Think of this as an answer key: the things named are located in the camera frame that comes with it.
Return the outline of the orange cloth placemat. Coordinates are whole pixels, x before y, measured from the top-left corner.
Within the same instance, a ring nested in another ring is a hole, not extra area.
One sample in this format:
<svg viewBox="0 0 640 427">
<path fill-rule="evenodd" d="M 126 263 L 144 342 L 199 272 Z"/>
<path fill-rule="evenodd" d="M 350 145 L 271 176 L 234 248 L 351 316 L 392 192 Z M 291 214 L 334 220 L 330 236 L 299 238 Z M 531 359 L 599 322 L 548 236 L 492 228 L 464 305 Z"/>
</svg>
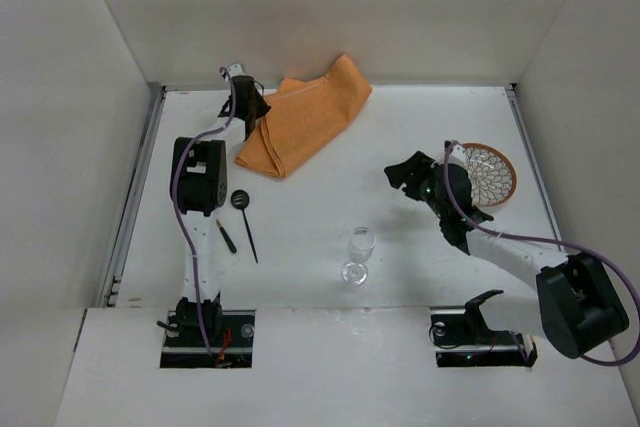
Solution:
<svg viewBox="0 0 640 427">
<path fill-rule="evenodd" d="M 319 78 L 283 79 L 266 97 L 270 111 L 235 164 L 275 179 L 288 178 L 353 123 L 371 93 L 372 86 L 345 54 Z"/>
</svg>

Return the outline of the patterned ceramic plate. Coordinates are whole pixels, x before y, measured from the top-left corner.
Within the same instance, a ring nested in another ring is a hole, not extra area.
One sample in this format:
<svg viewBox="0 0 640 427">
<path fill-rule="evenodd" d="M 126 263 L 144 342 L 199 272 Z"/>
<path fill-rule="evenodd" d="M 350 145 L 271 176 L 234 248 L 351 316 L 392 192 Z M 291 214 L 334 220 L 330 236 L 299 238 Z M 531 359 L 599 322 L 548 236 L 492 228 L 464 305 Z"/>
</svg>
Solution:
<svg viewBox="0 0 640 427">
<path fill-rule="evenodd" d="M 456 143 L 451 160 L 466 172 L 474 207 L 495 207 L 514 194 L 517 187 L 515 168 L 497 149 L 482 143 Z"/>
</svg>

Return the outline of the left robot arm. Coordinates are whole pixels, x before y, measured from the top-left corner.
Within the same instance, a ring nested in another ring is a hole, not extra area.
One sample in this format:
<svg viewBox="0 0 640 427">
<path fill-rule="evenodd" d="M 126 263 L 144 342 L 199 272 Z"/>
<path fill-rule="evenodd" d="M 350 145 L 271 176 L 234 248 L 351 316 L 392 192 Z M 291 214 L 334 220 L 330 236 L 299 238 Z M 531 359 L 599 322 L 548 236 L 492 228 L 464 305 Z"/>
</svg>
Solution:
<svg viewBox="0 0 640 427">
<path fill-rule="evenodd" d="M 223 123 L 194 137 L 174 141 L 169 197 L 185 241 L 183 287 L 167 330 L 178 336 L 198 336 L 205 346 L 220 334 L 220 282 L 211 270 L 212 214 L 227 197 L 227 148 L 218 136 L 233 120 L 244 123 L 249 136 L 270 106 L 256 80 L 234 64 L 221 69 L 230 93 L 218 117 Z"/>
</svg>

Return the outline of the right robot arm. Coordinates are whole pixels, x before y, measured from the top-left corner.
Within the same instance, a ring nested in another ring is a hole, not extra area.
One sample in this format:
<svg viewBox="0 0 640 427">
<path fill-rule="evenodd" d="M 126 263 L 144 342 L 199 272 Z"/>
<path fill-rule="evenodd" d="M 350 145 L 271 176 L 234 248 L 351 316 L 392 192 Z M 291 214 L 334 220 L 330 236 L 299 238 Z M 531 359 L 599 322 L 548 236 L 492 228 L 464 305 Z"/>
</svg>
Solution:
<svg viewBox="0 0 640 427">
<path fill-rule="evenodd" d="M 637 299 L 623 272 L 586 247 L 498 230 L 493 217 L 472 202 L 459 144 L 447 144 L 442 161 L 417 151 L 385 167 L 384 174 L 392 188 L 431 208 L 449 245 L 500 268 L 536 295 L 509 300 L 494 289 L 467 301 L 454 321 L 455 344 L 481 345 L 500 334 L 533 335 L 567 358 L 586 359 L 628 329 L 628 314 L 607 274 L 616 273 Z"/>
</svg>

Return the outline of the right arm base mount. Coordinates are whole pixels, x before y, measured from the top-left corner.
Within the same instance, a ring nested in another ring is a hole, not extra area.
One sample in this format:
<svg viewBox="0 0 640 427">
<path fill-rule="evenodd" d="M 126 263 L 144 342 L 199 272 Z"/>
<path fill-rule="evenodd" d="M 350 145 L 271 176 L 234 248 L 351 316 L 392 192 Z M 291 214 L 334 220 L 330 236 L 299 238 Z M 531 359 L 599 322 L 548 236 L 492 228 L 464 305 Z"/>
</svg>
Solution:
<svg viewBox="0 0 640 427">
<path fill-rule="evenodd" d="M 430 311 L 429 339 L 440 368 L 531 368 L 538 360 L 535 340 L 508 330 L 491 330 L 477 312 L 464 307 Z"/>
</svg>

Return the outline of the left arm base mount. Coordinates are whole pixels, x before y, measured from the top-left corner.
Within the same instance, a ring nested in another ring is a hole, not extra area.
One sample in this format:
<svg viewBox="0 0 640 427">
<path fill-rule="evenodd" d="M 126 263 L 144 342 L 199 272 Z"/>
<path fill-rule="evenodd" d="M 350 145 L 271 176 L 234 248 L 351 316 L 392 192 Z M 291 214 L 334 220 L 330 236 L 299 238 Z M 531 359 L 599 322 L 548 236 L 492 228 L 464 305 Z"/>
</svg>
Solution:
<svg viewBox="0 0 640 427">
<path fill-rule="evenodd" d="M 163 330 L 161 369 L 248 369 L 253 362 L 255 311 L 223 311 L 216 326 L 207 330 L 208 346 L 195 319 L 181 326 L 170 312 L 158 321 Z"/>
</svg>

